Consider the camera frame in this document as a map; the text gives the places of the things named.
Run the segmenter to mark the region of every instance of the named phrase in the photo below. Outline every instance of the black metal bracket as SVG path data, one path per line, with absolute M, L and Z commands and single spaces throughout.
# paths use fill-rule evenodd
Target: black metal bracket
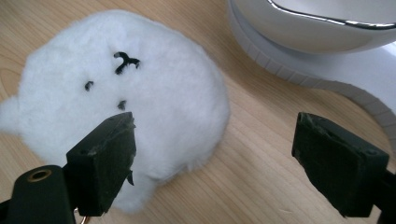
M 135 153 L 132 113 L 106 119 L 67 152 L 64 168 L 47 165 L 21 175 L 11 199 L 0 203 L 0 224 L 72 224 L 75 208 L 101 216 L 132 175 Z
M 368 217 L 376 205 L 378 223 L 396 223 L 396 175 L 381 149 L 328 119 L 299 113 L 292 156 L 343 217 Z

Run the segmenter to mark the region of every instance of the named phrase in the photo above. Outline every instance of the white ceramic bowl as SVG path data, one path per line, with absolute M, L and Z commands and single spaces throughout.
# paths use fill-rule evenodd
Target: white ceramic bowl
M 396 41 L 395 0 L 234 2 L 260 34 L 302 52 L 353 52 Z

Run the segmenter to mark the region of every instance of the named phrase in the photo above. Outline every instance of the fluffy fabric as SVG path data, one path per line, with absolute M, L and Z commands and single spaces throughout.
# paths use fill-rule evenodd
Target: fluffy fabric
M 115 205 L 140 209 L 156 186 L 204 164 L 222 137 L 229 105 L 222 76 L 201 47 L 121 10 L 93 14 L 32 53 L 19 93 L 0 105 L 0 130 L 19 134 L 45 162 L 104 119 L 132 111 L 134 186 Z

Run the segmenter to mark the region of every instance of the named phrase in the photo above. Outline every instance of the wooden table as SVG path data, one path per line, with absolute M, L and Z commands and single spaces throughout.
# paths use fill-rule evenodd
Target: wooden table
M 105 9 L 130 10 L 179 30 L 207 50 L 224 75 L 232 116 L 202 170 L 158 188 L 138 214 L 112 209 L 92 223 L 375 223 L 376 208 L 369 218 L 342 218 L 310 184 L 290 149 L 299 111 L 331 119 L 390 152 L 384 132 L 347 98 L 289 84 L 251 61 L 233 39 L 226 3 L 2 0 L 1 101 L 17 93 L 26 57 L 72 21 Z M 0 201 L 10 197 L 19 175 L 43 164 L 18 136 L 0 134 Z M 392 172 L 394 164 L 389 164 Z

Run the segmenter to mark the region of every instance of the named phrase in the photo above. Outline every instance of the white fur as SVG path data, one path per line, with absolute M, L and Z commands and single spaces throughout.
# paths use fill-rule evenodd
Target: white fur
M 116 75 L 118 51 L 140 67 Z M 63 166 L 69 149 L 123 112 L 121 100 L 134 115 L 137 155 L 135 186 L 124 184 L 115 204 L 134 212 L 159 183 L 206 162 L 230 114 L 218 68 L 182 34 L 121 10 L 75 22 L 29 56 L 18 95 L 0 105 L 0 129 Z

